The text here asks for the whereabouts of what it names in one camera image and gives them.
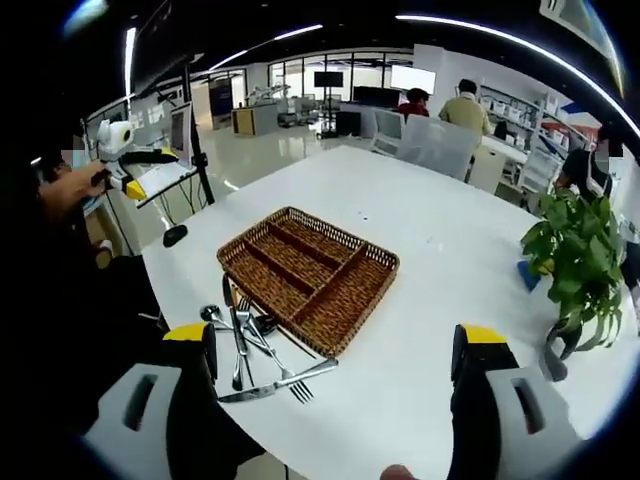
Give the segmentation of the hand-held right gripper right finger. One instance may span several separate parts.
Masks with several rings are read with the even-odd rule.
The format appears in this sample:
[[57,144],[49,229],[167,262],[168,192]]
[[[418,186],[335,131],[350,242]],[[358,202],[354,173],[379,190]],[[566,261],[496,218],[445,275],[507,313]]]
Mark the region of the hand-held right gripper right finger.
[[549,479],[583,443],[563,397],[490,328],[455,327],[451,382],[451,479]]

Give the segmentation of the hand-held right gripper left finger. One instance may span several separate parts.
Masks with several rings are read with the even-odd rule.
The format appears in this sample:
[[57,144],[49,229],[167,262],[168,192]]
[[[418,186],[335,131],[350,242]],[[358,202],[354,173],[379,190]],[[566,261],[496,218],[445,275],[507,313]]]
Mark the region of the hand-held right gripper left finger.
[[104,393],[83,440],[118,479],[196,478],[216,380],[213,325],[172,330]]

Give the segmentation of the person's left hand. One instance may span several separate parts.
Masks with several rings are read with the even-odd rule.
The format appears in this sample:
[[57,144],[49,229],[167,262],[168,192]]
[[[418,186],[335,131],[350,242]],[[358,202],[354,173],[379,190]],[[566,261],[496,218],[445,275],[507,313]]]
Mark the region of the person's left hand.
[[99,197],[108,189],[110,176],[106,165],[99,161],[93,161],[67,174],[74,198],[81,200],[87,197]]

